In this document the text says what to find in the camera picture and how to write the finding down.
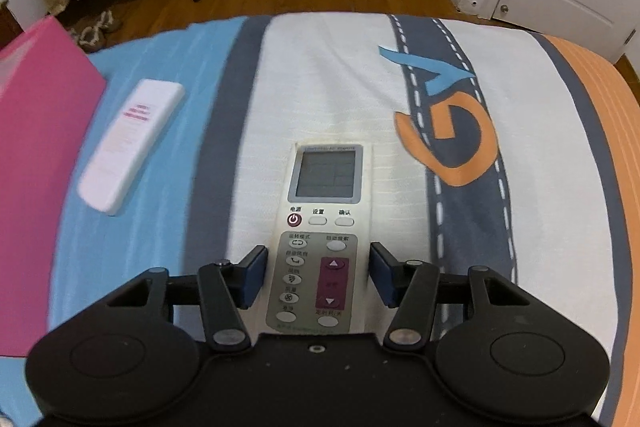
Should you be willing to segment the white remote with screen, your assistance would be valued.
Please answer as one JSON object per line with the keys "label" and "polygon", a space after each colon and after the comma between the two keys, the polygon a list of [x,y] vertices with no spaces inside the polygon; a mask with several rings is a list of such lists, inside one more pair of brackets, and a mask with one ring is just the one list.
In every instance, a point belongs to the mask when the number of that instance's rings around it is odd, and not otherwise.
{"label": "white remote with screen", "polygon": [[294,145],[260,297],[267,331],[364,331],[372,158],[369,143]]}

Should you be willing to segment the white slim remote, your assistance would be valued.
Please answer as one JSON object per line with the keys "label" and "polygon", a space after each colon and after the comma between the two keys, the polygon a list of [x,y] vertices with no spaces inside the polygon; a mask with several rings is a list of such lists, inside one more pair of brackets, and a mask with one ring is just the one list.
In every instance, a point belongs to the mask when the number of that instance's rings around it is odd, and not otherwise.
{"label": "white slim remote", "polygon": [[77,192],[92,209],[113,216],[184,97],[178,82],[143,79],[106,129],[80,176]]}

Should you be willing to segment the striped bed cover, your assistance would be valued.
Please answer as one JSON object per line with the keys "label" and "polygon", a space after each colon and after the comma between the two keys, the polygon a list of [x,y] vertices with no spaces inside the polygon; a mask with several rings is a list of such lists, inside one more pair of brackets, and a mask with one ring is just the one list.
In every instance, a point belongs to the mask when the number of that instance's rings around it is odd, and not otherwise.
{"label": "striped bed cover", "polygon": [[[86,54],[106,82],[56,236],[46,333],[1,353],[6,426],[634,426],[639,105],[567,40],[407,15],[195,24]],[[184,97],[117,213],[77,187],[143,79]],[[206,343],[198,269],[273,239],[296,143],[372,145],[370,244],[439,269],[430,341]]]}

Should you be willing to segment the pink cardboard box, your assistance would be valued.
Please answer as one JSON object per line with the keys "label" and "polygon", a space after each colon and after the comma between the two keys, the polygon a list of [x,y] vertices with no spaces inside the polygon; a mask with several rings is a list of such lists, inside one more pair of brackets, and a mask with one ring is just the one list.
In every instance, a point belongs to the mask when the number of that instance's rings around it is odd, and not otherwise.
{"label": "pink cardboard box", "polygon": [[106,82],[47,16],[1,52],[1,353],[47,330],[53,257],[70,177]]}

